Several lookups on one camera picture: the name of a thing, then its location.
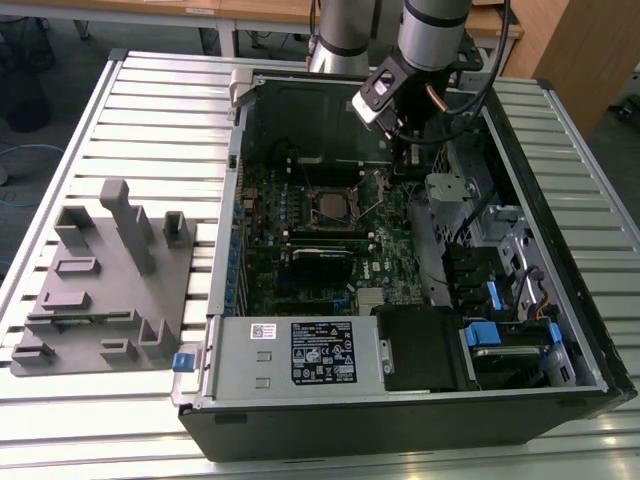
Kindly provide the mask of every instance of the metal table surface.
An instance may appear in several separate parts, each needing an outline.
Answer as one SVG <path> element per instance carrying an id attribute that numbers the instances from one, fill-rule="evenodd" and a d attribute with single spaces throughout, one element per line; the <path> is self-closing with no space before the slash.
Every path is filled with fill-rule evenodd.
<path id="1" fill-rule="evenodd" d="M 640 471 L 640 400 L 562 425 L 526 445 L 234 464 L 208 462 L 169 398 L 171 371 L 15 378 L 12 347 L 56 248 L 61 205 L 103 212 L 105 177 L 127 178 L 150 217 L 198 219 L 182 342 L 202 340 L 238 65 L 212 57 L 130 52 L 109 61 L 0 289 L 0 478 L 631 479 Z M 640 387 L 638 231 L 553 93 L 501 80 L 501 101 L 619 352 Z M 183 391 L 193 378 L 182 379 Z M 336 425 L 339 434 L 340 426 Z"/>

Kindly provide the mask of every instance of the green motherboard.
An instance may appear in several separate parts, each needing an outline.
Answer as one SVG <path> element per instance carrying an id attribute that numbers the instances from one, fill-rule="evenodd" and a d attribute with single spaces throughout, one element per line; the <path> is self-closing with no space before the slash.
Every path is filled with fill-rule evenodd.
<path id="1" fill-rule="evenodd" d="M 390 185 L 384 169 L 358 175 L 351 187 L 317 187 L 311 175 L 292 182 L 262 165 L 245 169 L 248 315 L 363 314 L 358 292 L 423 302 L 411 192 Z"/>

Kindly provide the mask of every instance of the blue tab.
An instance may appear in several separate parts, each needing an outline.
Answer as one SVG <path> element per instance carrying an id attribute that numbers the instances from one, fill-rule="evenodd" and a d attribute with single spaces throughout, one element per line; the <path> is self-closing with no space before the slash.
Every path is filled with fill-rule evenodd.
<path id="1" fill-rule="evenodd" d="M 171 369 L 174 372 L 189 373 L 196 369 L 196 356 L 193 353 L 178 352 L 173 356 Z"/>
<path id="2" fill-rule="evenodd" d="M 487 288 L 489 289 L 489 294 L 491 295 L 491 302 L 493 303 L 494 310 L 502 310 L 502 302 L 500 301 L 500 296 L 498 295 L 496 283 L 487 282 Z"/>
<path id="3" fill-rule="evenodd" d="M 549 324 L 549 332 L 551 333 L 553 343 L 560 343 L 562 341 L 562 332 L 557 323 Z"/>
<path id="4" fill-rule="evenodd" d="M 476 336 L 473 333 L 473 330 L 471 329 L 471 327 L 467 327 L 464 329 L 464 336 L 465 339 L 467 340 L 467 346 L 469 347 L 475 347 L 477 340 L 476 340 Z"/>
<path id="5" fill-rule="evenodd" d="M 464 329 L 464 335 L 470 347 L 502 344 L 494 322 L 473 322 Z"/>

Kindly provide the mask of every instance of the barcode sticker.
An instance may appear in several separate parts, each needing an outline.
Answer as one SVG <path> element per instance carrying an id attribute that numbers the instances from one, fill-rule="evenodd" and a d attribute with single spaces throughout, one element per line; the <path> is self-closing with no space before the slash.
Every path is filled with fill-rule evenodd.
<path id="1" fill-rule="evenodd" d="M 251 340 L 275 340 L 276 324 L 275 323 L 252 323 L 251 324 Z"/>
<path id="2" fill-rule="evenodd" d="M 215 12 L 211 8 L 187 8 L 187 13 L 195 13 L 196 15 L 214 15 Z"/>

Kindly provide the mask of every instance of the warning label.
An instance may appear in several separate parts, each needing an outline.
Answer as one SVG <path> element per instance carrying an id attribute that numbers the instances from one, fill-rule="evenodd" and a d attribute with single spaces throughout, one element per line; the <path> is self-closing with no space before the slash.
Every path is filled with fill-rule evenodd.
<path id="1" fill-rule="evenodd" d="M 357 382 L 351 322 L 292 323 L 291 379 L 296 385 Z"/>

